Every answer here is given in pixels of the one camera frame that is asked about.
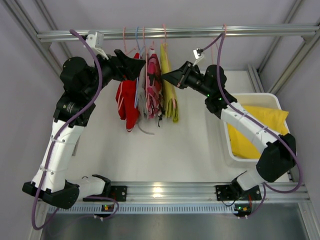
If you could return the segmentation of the lime green trousers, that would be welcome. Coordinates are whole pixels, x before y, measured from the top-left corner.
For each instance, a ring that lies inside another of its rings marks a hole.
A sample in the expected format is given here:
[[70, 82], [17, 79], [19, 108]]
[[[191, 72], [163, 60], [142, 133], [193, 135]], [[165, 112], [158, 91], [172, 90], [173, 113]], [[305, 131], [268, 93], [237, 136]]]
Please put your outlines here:
[[[164, 43], [161, 43], [160, 45], [160, 68], [161, 68], [161, 74], [169, 73], [172, 70], [170, 60], [169, 61], [169, 67], [166, 62], [166, 56], [165, 56], [165, 49], [164, 49]], [[165, 117], [168, 119], [172, 119], [173, 123], [178, 123], [179, 121], [179, 105], [178, 105], [178, 99], [176, 95], [175, 87], [170, 84], [169, 82], [163, 80], [163, 106], [165, 111]], [[173, 102], [172, 99], [175, 99], [176, 103], [176, 109], [173, 110]]]

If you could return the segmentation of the yellow trousers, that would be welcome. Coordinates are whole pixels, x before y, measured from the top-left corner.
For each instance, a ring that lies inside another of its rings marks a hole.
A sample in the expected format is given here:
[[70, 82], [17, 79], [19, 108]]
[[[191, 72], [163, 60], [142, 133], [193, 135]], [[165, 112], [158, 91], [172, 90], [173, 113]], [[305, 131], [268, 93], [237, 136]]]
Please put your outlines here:
[[[285, 121], [289, 115], [288, 111], [272, 109], [267, 107], [243, 105], [244, 109], [260, 121], [263, 125], [272, 130], [286, 135], [289, 130], [285, 126]], [[232, 154], [243, 159], [259, 159], [261, 153], [258, 149], [236, 128], [227, 124], [228, 135]]]

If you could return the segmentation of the pink hanger of lime trousers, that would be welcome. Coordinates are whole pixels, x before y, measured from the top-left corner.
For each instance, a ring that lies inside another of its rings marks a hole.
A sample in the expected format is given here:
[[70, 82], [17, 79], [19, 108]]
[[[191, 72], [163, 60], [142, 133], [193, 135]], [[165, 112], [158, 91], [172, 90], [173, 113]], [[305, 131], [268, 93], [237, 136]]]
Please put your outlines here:
[[[163, 24], [162, 24], [162, 27], [163, 27], [163, 31], [164, 31], [164, 52], [165, 52], [165, 59], [166, 59], [167, 66], [169, 67], [169, 70], [171, 70], [170, 64], [169, 64], [169, 59], [168, 59], [168, 54], [167, 54], [167, 30], [166, 30], [166, 25], [163, 23]], [[173, 93], [173, 87], [171, 87], [171, 94], [172, 94], [172, 96], [174, 95], [174, 93]], [[172, 98], [171, 100], [172, 100], [173, 110], [176, 110], [176, 101], [175, 101], [174, 98]]]

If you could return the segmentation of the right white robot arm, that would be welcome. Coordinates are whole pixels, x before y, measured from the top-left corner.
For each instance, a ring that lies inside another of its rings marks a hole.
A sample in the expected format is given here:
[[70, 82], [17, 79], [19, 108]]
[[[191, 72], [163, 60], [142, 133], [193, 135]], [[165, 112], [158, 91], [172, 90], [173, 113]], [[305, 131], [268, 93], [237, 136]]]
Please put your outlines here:
[[240, 199], [252, 188], [273, 183], [296, 165], [296, 140], [262, 124], [225, 90], [227, 77], [216, 64], [201, 73], [198, 66], [186, 61], [179, 69], [163, 73], [161, 78], [179, 89], [192, 88], [204, 95], [208, 111], [244, 135], [260, 152], [255, 167], [232, 180], [229, 190]]

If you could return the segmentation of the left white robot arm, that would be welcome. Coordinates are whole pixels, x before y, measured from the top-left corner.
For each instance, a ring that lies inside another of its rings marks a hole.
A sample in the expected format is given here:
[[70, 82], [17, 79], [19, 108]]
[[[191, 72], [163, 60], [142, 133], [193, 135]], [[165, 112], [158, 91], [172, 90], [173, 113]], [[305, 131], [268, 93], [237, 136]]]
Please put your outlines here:
[[60, 80], [64, 93], [53, 114], [50, 140], [36, 175], [23, 184], [24, 193], [59, 209], [71, 208], [78, 199], [110, 193], [111, 181], [106, 177], [94, 174], [67, 181], [66, 173], [76, 143], [96, 107], [97, 91], [112, 80], [135, 80], [146, 64], [138, 56], [130, 58], [119, 49], [114, 52], [106, 58], [97, 55], [98, 64], [94, 66], [79, 56], [63, 64]]

